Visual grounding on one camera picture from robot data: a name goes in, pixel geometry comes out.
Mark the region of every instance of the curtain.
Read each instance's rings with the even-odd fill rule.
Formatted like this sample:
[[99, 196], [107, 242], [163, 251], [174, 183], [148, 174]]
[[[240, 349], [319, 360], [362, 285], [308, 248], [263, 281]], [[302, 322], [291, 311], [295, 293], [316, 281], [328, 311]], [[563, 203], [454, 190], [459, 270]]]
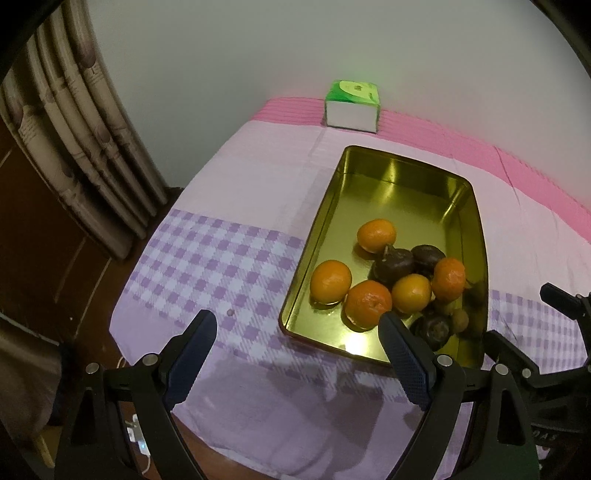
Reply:
[[63, 204], [123, 259], [134, 236], [145, 238], [167, 196], [121, 113], [92, 38], [82, 0], [63, 3], [2, 82], [0, 113]]
[[8, 434], [19, 443], [35, 438], [56, 398], [61, 378], [58, 347], [0, 318], [0, 377], [0, 420]]

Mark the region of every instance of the blue gripper pad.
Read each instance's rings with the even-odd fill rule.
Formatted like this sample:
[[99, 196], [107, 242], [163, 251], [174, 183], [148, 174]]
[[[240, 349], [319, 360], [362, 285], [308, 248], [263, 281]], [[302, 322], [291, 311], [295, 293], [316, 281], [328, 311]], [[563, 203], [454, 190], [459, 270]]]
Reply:
[[168, 368], [168, 388], [163, 400], [169, 410], [186, 400], [216, 336], [215, 315], [208, 310], [201, 310], [185, 332], [175, 337], [182, 341], [174, 345], [178, 356]]
[[437, 376], [432, 351], [423, 340], [414, 337], [393, 312], [380, 318], [378, 337], [408, 399], [422, 411], [427, 410]]

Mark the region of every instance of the bed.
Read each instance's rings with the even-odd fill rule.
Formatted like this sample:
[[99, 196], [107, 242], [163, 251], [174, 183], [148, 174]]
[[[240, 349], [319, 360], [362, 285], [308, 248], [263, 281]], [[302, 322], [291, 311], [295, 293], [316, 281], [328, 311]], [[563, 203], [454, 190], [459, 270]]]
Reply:
[[[576, 322], [540, 286], [591, 285], [591, 214], [493, 145], [382, 111], [378, 134], [322, 125], [323, 102], [269, 101], [178, 198], [146, 246], [111, 321], [130, 363], [158, 352], [201, 309], [217, 341], [175, 415], [209, 446], [274, 478], [383, 480], [421, 419], [390, 369], [303, 345], [278, 315], [307, 234], [348, 145], [390, 151], [467, 178], [489, 264], [489, 329], [542, 373], [580, 366]], [[460, 413], [438, 477], [453, 469]]]

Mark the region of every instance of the green tissue box label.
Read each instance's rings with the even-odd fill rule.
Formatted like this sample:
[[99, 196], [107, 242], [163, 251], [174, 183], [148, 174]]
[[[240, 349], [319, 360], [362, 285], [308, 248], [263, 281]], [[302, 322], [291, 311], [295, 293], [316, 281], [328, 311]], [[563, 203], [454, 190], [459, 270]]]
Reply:
[[378, 87], [368, 82], [337, 80], [326, 95], [326, 102], [361, 103], [379, 107]]

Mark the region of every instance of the tissue box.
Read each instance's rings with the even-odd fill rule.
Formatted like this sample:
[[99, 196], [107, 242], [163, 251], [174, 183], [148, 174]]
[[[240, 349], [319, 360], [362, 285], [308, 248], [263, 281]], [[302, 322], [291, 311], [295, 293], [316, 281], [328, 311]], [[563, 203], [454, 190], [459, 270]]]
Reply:
[[373, 83], [337, 80], [324, 100], [324, 115], [329, 127], [376, 133], [378, 88]]

